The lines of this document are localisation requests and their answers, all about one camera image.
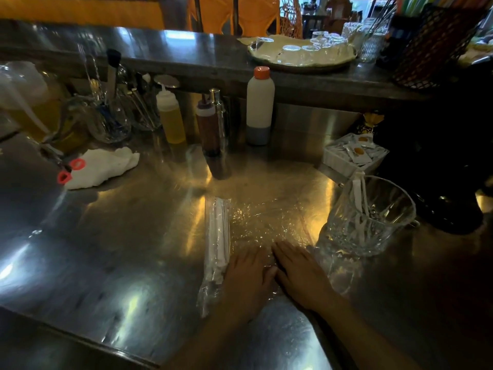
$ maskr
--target white bottle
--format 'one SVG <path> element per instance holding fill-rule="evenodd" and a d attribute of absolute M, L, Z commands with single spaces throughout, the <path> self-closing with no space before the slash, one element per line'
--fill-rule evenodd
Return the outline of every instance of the white bottle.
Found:
<path fill-rule="evenodd" d="M 266 66 L 257 66 L 246 88 L 246 142 L 248 144 L 266 145 L 269 142 L 274 90 L 270 69 Z"/>
<path fill-rule="evenodd" d="M 182 113 L 175 94 L 163 87 L 163 90 L 156 95 L 156 103 L 166 140 L 170 144 L 184 142 L 186 136 Z"/>

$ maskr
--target forearm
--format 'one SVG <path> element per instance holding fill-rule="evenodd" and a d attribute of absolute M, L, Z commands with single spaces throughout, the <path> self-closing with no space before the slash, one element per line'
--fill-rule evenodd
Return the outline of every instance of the forearm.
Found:
<path fill-rule="evenodd" d="M 219 313 L 213 314 L 202 329 L 161 368 L 164 370 L 209 368 L 236 328 L 235 322 Z"/>
<path fill-rule="evenodd" d="M 360 370 L 419 370 L 408 356 L 368 326 L 343 298 L 317 313 L 330 325 Z"/>

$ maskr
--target white cloth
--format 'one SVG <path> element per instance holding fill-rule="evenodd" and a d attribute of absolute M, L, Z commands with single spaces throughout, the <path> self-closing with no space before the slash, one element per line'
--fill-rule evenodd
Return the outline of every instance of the white cloth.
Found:
<path fill-rule="evenodd" d="M 66 189 L 99 186 L 105 180 L 116 177 L 132 169 L 139 163 L 140 153 L 132 153 L 130 148 L 120 148 L 114 152 L 104 149 L 90 149 L 80 158 L 86 162 L 81 170 L 72 170 L 72 179 L 65 183 Z"/>

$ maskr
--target gray bottle base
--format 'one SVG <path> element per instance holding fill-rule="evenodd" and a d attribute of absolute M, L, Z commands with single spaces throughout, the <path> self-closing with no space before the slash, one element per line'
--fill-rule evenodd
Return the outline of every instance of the gray bottle base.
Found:
<path fill-rule="evenodd" d="M 258 128 L 246 126 L 246 142 L 251 145 L 266 145 L 269 142 L 271 127 Z"/>

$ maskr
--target white bottle with orange cap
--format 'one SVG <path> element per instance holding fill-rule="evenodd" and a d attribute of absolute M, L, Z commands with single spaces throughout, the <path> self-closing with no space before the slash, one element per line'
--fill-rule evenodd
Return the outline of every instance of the white bottle with orange cap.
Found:
<path fill-rule="evenodd" d="M 274 107 L 274 81 L 266 66 L 257 66 L 253 78 L 246 88 L 246 142 L 252 145 L 266 145 L 272 123 Z"/>

